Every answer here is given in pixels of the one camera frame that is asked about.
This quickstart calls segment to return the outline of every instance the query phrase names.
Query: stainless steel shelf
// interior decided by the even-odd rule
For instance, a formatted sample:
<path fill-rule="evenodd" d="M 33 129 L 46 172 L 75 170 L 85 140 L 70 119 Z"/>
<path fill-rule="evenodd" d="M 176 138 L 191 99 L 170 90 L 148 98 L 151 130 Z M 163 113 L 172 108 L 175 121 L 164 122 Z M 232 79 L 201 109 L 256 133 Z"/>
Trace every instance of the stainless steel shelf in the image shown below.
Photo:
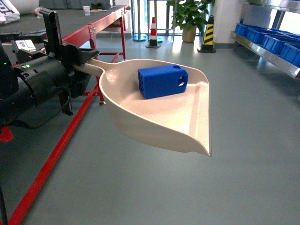
<path fill-rule="evenodd" d="M 265 60 L 269 61 L 283 72 L 287 73 L 289 76 L 293 78 L 300 78 L 300 68 L 294 66 L 293 64 L 285 61 L 277 55 L 270 53 L 269 51 L 262 48 L 260 45 L 257 45 L 244 37 L 236 34 L 234 31 L 230 33 L 231 37 L 239 42 L 241 45 L 245 46 L 247 49 L 253 51 L 257 55 L 263 57 Z"/>
<path fill-rule="evenodd" d="M 291 0 L 239 0 L 241 4 L 273 8 L 280 11 L 300 13 L 300 1 Z"/>

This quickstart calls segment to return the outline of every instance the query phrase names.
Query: beige dustpan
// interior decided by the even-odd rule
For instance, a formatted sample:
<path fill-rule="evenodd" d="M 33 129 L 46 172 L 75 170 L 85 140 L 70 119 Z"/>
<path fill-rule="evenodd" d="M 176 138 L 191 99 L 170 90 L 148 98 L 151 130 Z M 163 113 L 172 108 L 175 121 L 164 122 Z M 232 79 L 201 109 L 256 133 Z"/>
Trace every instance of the beige dustpan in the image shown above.
<path fill-rule="evenodd" d="M 155 147 L 211 156 L 209 135 L 209 82 L 198 69 L 180 65 L 188 73 L 184 93 L 144 99 L 137 70 L 173 63 L 127 60 L 105 63 L 90 60 L 91 74 L 101 75 L 100 89 L 113 123 L 126 136 Z"/>

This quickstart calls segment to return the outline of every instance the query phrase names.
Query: green leaves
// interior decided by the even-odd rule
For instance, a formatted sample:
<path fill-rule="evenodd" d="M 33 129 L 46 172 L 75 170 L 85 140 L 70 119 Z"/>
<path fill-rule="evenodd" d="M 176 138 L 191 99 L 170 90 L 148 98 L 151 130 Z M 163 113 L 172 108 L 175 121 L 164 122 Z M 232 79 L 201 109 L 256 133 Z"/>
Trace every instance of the green leaves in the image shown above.
<path fill-rule="evenodd" d="M 207 5 L 214 4 L 215 0 L 180 0 L 177 3 L 177 10 L 174 12 L 176 27 L 186 27 L 190 30 L 196 25 L 199 30 L 203 30 L 203 24 L 207 24 L 205 20 L 205 14 L 208 14 Z M 168 6 L 175 7 L 175 0 L 168 0 L 166 3 Z"/>

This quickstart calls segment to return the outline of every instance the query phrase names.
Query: blue plastic bin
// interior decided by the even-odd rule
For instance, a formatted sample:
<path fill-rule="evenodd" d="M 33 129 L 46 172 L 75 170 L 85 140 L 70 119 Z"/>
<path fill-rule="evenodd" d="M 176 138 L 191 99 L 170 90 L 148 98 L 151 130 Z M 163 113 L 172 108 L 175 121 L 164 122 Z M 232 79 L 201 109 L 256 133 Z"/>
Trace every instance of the blue plastic bin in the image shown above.
<path fill-rule="evenodd" d="M 150 67 L 138 70 L 139 89 L 145 99 L 183 93 L 188 73 L 178 65 Z"/>
<path fill-rule="evenodd" d="M 293 65 L 300 67 L 300 44 L 285 43 L 280 57 Z"/>
<path fill-rule="evenodd" d="M 290 37 L 293 37 L 293 38 L 297 38 L 300 40 L 300 35 L 299 34 L 293 34 L 291 32 L 288 32 L 288 31 L 283 31 L 283 30 L 280 30 L 279 33 L 282 33 L 284 35 L 287 35 L 287 36 L 290 36 Z"/>
<path fill-rule="evenodd" d="M 265 35 L 269 35 L 269 36 L 278 35 L 278 36 L 286 37 L 286 35 L 280 34 L 276 30 L 269 30 L 266 28 L 261 28 L 261 29 L 248 28 L 246 39 L 248 39 L 249 41 L 255 44 L 261 45 L 263 43 Z"/>
<path fill-rule="evenodd" d="M 262 47 L 275 55 L 280 55 L 285 43 L 293 44 L 300 43 L 300 41 L 292 37 L 265 35 L 262 42 Z"/>
<path fill-rule="evenodd" d="M 245 37 L 247 35 L 248 28 L 259 29 L 260 27 L 237 23 L 234 32 L 240 36 Z"/>

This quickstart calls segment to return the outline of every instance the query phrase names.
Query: gray floor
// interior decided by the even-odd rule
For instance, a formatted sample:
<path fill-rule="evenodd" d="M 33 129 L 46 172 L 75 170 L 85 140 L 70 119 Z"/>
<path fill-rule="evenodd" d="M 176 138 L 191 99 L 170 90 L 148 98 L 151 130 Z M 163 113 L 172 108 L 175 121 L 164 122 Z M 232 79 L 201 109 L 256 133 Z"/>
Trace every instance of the gray floor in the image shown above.
<path fill-rule="evenodd" d="M 180 37 L 159 49 L 145 45 L 127 40 L 127 59 L 184 64 L 208 77 L 212 157 L 126 138 L 95 98 L 23 224 L 299 225 L 299 81 L 248 51 L 198 53 L 198 41 Z M 115 51 L 119 39 L 98 47 Z M 74 111 L 83 99 L 73 101 Z M 60 114 L 38 130 L 12 128 L 15 139 L 0 143 L 9 215 L 71 119 Z"/>

